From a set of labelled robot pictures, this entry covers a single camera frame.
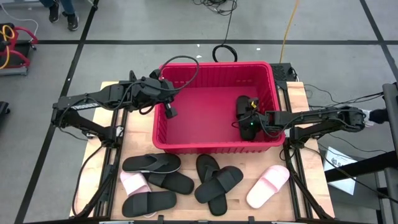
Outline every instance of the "white paper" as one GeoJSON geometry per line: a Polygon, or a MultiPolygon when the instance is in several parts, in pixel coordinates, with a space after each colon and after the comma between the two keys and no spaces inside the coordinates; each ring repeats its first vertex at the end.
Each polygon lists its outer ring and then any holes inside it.
{"type": "MultiPolygon", "coordinates": [[[[326,153],[326,159],[328,161],[330,161],[331,163],[333,163],[333,165],[335,165],[336,167],[341,167],[353,162],[356,162],[356,160],[350,158],[350,156],[347,156],[339,151],[337,151],[336,149],[333,149],[332,147],[328,148],[328,152],[326,153]]],[[[330,169],[334,169],[334,167],[332,165],[330,165],[327,161],[325,161],[323,163],[323,170],[330,170],[330,169]]],[[[337,181],[333,181],[328,183],[331,186],[336,187],[337,189],[340,189],[350,195],[354,195],[354,189],[355,189],[355,181],[352,179],[344,179],[344,180],[337,180],[337,181]]]]}

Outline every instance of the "sneaker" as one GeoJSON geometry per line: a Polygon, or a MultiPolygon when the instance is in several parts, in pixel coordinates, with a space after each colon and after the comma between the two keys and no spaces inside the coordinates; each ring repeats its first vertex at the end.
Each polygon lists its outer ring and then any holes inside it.
{"type": "Polygon", "coordinates": [[[63,13],[63,15],[68,18],[68,30],[75,31],[79,28],[79,17],[76,15],[76,13],[72,15],[63,13]]]}
{"type": "Polygon", "coordinates": [[[54,1],[54,4],[49,8],[50,15],[49,20],[50,22],[57,22],[60,19],[60,5],[58,2],[54,1]]]}

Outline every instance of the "slipper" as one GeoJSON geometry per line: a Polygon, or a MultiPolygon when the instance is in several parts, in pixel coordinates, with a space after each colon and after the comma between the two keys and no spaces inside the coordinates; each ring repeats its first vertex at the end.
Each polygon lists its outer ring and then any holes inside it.
{"type": "Polygon", "coordinates": [[[252,208],[261,207],[280,190],[289,176],[289,170],[286,167],[279,165],[269,167],[249,191],[246,201],[252,208]]]}
{"type": "Polygon", "coordinates": [[[180,167],[180,158],[169,153],[129,157],[123,162],[122,166],[125,172],[153,172],[157,174],[169,174],[177,171],[180,167]]]}
{"type": "Polygon", "coordinates": [[[193,191],[193,180],[179,172],[171,174],[144,174],[144,177],[149,183],[175,193],[188,195],[193,191]]]}
{"type": "MultiPolygon", "coordinates": [[[[144,193],[144,192],[151,192],[147,181],[145,180],[144,176],[139,173],[126,173],[122,171],[120,173],[120,180],[122,181],[123,187],[126,190],[127,196],[130,197],[134,194],[144,193]]],[[[156,212],[144,215],[146,218],[153,217],[156,212]]]]}
{"type": "MultiPolygon", "coordinates": [[[[217,161],[207,154],[198,156],[197,171],[202,183],[210,180],[219,171],[220,167],[217,161]]],[[[221,194],[208,202],[212,215],[224,215],[228,209],[225,194],[221,194]]]]}
{"type": "Polygon", "coordinates": [[[195,190],[195,198],[199,203],[207,203],[217,196],[228,193],[242,179],[243,173],[240,169],[234,166],[226,166],[195,190]]]}
{"type": "Polygon", "coordinates": [[[144,192],[127,198],[123,203],[122,214],[125,217],[138,217],[172,208],[177,203],[174,192],[144,192]]]}

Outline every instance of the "pink slide sandal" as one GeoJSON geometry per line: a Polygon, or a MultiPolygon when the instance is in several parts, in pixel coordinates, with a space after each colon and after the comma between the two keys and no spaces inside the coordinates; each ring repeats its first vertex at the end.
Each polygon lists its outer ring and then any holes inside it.
{"type": "MultiPolygon", "coordinates": [[[[127,196],[130,197],[134,194],[152,192],[148,186],[145,177],[140,172],[127,173],[122,171],[120,173],[120,180],[122,181],[123,187],[126,190],[127,196]]],[[[156,212],[148,215],[144,215],[146,218],[153,217],[156,212]]]]}
{"type": "Polygon", "coordinates": [[[249,191],[246,201],[252,208],[260,208],[277,193],[289,179],[289,171],[280,165],[270,166],[249,191]]]}

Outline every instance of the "yellow cable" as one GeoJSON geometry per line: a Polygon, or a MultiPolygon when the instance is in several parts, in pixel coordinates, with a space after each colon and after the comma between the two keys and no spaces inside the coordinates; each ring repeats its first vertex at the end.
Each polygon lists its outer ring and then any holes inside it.
{"type": "Polygon", "coordinates": [[[299,6],[299,3],[300,3],[300,0],[296,0],[296,4],[294,5],[293,13],[290,16],[289,24],[287,24],[287,28],[286,28],[285,36],[284,36],[284,41],[282,43],[282,50],[280,51],[279,63],[282,63],[282,57],[284,56],[285,41],[286,41],[287,33],[289,32],[290,25],[292,25],[293,17],[294,17],[294,14],[296,13],[297,6],[299,6]]]}
{"type": "MultiPolygon", "coordinates": [[[[7,38],[13,39],[15,37],[15,33],[14,33],[13,29],[7,25],[4,25],[2,27],[2,32],[0,31],[0,34],[2,34],[4,40],[7,40],[7,38]],[[7,35],[6,28],[11,30],[11,34],[12,34],[11,36],[7,35]]],[[[6,51],[7,51],[6,62],[4,62],[4,65],[2,65],[0,67],[0,69],[4,69],[8,65],[8,62],[10,61],[10,49],[8,48],[8,46],[6,46],[6,51]]]]}

